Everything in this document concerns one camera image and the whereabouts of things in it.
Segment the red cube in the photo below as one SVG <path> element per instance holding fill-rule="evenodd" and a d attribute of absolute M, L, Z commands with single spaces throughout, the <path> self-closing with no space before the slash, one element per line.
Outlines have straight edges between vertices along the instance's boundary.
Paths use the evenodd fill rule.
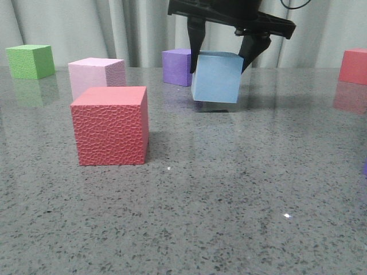
<path fill-rule="evenodd" d="M 367 49 L 351 49 L 344 52 L 339 80 L 367 85 Z"/>
<path fill-rule="evenodd" d="M 149 140 L 146 87 L 93 87 L 71 104 L 79 165 L 143 164 Z"/>

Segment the cable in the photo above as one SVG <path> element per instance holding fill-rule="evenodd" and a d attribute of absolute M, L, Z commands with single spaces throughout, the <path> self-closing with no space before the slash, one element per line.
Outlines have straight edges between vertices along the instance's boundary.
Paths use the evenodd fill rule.
<path fill-rule="evenodd" d="M 282 3 L 282 5 L 286 8 L 286 9 L 289 9 L 289 10 L 296 10 L 296 9 L 300 9 L 301 7 L 304 7 L 306 6 L 308 3 L 310 3 L 311 0 L 308 0 L 306 3 L 304 3 L 303 5 L 300 5 L 298 7 L 289 7 L 287 6 L 286 4 L 284 4 L 284 0 L 280 0 L 280 3 Z"/>

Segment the granite countertop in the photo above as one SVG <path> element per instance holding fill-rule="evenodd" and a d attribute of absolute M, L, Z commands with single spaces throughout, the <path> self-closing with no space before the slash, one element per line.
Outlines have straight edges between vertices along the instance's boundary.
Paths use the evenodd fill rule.
<path fill-rule="evenodd" d="M 1 67 L 0 274 L 365 274 L 367 87 L 338 72 L 248 69 L 219 104 L 128 68 L 147 162 L 82 167 L 67 69 Z"/>

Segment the light pink cube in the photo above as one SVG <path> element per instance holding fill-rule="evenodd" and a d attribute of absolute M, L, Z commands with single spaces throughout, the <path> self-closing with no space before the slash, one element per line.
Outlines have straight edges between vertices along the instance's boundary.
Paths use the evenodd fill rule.
<path fill-rule="evenodd" d="M 367 49 L 351 49 L 344 52 L 339 80 L 367 85 Z"/>
<path fill-rule="evenodd" d="M 149 140 L 146 87 L 93 87 L 71 104 L 79 165 L 143 164 Z"/>
<path fill-rule="evenodd" d="M 73 99 L 90 87 L 126 86 L 125 61 L 110 58 L 86 58 L 68 64 Z"/>

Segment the curtain fold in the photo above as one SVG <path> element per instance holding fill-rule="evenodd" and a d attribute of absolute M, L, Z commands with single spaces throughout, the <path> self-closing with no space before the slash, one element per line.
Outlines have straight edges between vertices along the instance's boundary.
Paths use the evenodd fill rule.
<path fill-rule="evenodd" d="M 298 5 L 299 1 L 290 1 Z M 47 44 L 57 66 L 86 57 L 125 59 L 129 66 L 161 66 L 161 52 L 189 48 L 186 17 L 168 16 L 169 0 L 1 0 L 0 65 L 5 48 Z M 313 0 L 288 11 L 263 0 L 261 11 L 294 21 L 290 40 L 271 36 L 270 47 L 252 66 L 337 68 L 343 51 L 367 48 L 365 0 Z M 206 23 L 203 50 L 238 53 L 234 28 Z"/>

